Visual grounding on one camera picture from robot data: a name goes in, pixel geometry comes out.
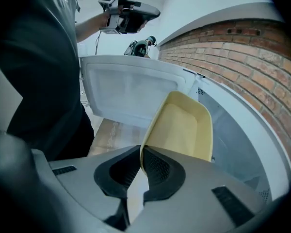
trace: brick wall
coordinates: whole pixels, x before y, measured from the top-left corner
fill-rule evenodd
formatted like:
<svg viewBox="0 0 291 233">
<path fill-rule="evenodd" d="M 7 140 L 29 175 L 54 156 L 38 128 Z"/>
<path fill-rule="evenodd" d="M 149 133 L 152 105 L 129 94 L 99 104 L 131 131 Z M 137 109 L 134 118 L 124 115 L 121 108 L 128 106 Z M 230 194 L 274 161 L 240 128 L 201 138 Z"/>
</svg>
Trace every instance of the brick wall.
<svg viewBox="0 0 291 233">
<path fill-rule="evenodd" d="M 159 60 L 192 69 L 243 96 L 269 122 L 291 160 L 291 41 L 283 24 L 207 25 L 162 45 Z"/>
</svg>

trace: black grille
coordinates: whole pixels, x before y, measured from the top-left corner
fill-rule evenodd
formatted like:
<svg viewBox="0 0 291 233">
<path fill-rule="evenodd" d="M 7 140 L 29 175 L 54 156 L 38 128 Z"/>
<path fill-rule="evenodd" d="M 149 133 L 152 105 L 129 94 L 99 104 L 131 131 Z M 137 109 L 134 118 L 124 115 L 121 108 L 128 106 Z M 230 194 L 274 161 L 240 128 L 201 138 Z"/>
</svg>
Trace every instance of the black grille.
<svg viewBox="0 0 291 233">
<path fill-rule="evenodd" d="M 77 170 L 75 168 L 75 166 L 66 166 L 66 167 L 62 167 L 62 168 L 58 168 L 58 169 L 54 169 L 53 173 L 57 176 L 63 173 L 68 173 L 68 172 L 72 172 L 74 170 Z"/>
<path fill-rule="evenodd" d="M 212 189 L 212 192 L 237 227 L 254 217 L 252 212 L 225 186 Z"/>
<path fill-rule="evenodd" d="M 263 190 L 259 192 L 259 194 L 264 199 L 264 201 L 267 202 L 268 196 L 270 194 L 270 189 L 268 188 L 267 190 Z"/>
<path fill-rule="evenodd" d="M 200 88 L 197 90 L 197 93 L 200 94 L 200 95 L 204 95 L 205 94 L 205 92 Z"/>
<path fill-rule="evenodd" d="M 164 182 L 169 176 L 169 164 L 149 151 L 144 151 L 144 166 L 150 189 Z"/>
<path fill-rule="evenodd" d="M 140 169 L 140 152 L 134 151 L 109 169 L 109 174 L 119 184 L 128 189 Z"/>
</svg>

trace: yellow dustpan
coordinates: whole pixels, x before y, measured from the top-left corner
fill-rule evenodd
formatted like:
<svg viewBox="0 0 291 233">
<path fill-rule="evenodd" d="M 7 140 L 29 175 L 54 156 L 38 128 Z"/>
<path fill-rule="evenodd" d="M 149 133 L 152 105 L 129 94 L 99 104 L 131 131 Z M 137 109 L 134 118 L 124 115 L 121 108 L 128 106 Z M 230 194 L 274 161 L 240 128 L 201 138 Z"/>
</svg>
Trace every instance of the yellow dustpan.
<svg viewBox="0 0 291 233">
<path fill-rule="evenodd" d="M 194 99 L 178 91 L 170 92 L 155 114 L 140 147 L 142 169 L 145 145 L 210 162 L 212 156 L 211 115 L 204 105 Z"/>
</svg>

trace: dark clothing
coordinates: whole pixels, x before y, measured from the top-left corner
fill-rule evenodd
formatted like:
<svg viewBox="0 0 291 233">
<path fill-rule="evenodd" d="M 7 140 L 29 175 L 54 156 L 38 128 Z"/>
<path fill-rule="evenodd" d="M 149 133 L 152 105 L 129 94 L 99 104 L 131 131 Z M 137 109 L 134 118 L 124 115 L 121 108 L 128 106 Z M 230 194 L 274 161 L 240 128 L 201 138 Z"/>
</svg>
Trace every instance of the dark clothing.
<svg viewBox="0 0 291 233">
<path fill-rule="evenodd" d="M 146 40 L 138 41 L 132 50 L 132 55 L 144 57 L 147 54 L 147 46 L 148 42 Z"/>
<path fill-rule="evenodd" d="M 77 131 L 70 138 L 68 144 L 56 157 L 56 160 L 65 160 L 73 158 L 85 157 L 91 147 L 94 140 L 94 130 L 91 125 L 91 121 L 82 106 L 81 122 Z"/>
<path fill-rule="evenodd" d="M 88 120 L 80 103 L 77 7 L 77 0 L 26 0 L 0 33 L 0 68 L 23 97 L 8 133 L 48 160 L 75 141 L 80 122 Z"/>
</svg>

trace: white plastic lid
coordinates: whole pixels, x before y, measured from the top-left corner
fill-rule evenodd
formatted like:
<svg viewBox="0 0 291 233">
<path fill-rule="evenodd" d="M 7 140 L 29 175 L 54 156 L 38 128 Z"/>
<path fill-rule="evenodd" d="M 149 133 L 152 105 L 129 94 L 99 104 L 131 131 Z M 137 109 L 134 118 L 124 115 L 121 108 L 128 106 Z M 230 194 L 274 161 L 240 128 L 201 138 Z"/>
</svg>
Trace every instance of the white plastic lid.
<svg viewBox="0 0 291 233">
<path fill-rule="evenodd" d="M 143 57 L 81 58 L 85 93 L 96 116 L 147 128 L 171 91 L 188 94 L 196 73 Z"/>
</svg>

